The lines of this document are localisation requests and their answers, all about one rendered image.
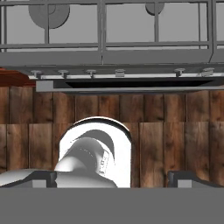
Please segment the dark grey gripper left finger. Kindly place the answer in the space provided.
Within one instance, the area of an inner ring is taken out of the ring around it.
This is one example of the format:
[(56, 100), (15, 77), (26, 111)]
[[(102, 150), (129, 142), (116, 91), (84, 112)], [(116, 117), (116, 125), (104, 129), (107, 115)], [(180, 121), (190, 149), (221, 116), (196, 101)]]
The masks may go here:
[(55, 171), (34, 171), (27, 177), (1, 185), (1, 188), (56, 188)]

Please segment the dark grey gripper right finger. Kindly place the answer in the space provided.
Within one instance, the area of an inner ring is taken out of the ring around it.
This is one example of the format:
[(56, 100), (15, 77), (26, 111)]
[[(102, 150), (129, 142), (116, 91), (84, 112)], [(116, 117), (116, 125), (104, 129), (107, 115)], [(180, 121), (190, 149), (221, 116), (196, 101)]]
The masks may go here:
[(199, 178), (192, 171), (168, 171), (167, 178), (168, 186), (172, 188), (223, 188), (223, 185)]

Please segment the grey stove with grates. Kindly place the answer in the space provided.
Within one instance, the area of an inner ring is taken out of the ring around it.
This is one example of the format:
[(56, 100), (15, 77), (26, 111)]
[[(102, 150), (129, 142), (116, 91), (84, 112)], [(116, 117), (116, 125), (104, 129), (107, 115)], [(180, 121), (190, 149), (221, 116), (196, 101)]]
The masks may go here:
[[(214, 77), (224, 76), (224, 40), (217, 39), (217, 9), (221, 0), (28, 0), (0, 1), (0, 67), (25, 69), (27, 67), (67, 67), (94, 69), (97, 74), (201, 74), (204, 68), (213, 68)], [(154, 17), (152, 25), (145, 25), (153, 39), (147, 41), (109, 40), (109, 11), (120, 6), (141, 4)], [(161, 23), (163, 9), (178, 4), (183, 10), (197, 8), (192, 23), (196, 26), (195, 40), (163, 40)], [(96, 40), (71, 42), (50, 40), (50, 30), (61, 27), (69, 18), (72, 6), (91, 6), (96, 10)], [(41, 43), (13, 43), (9, 41), (10, 20), (7, 10), (26, 6), (30, 18), (44, 30)]]

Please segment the white rounded object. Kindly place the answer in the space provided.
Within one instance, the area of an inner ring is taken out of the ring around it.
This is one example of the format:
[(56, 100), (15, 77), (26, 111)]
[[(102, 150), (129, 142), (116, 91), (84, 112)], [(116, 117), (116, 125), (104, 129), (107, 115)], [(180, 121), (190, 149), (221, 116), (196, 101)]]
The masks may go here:
[[(0, 174), (4, 184), (39, 169)], [(131, 134), (115, 119), (92, 116), (69, 127), (59, 140), (59, 158), (53, 170), (56, 188), (129, 188), (131, 186)]]

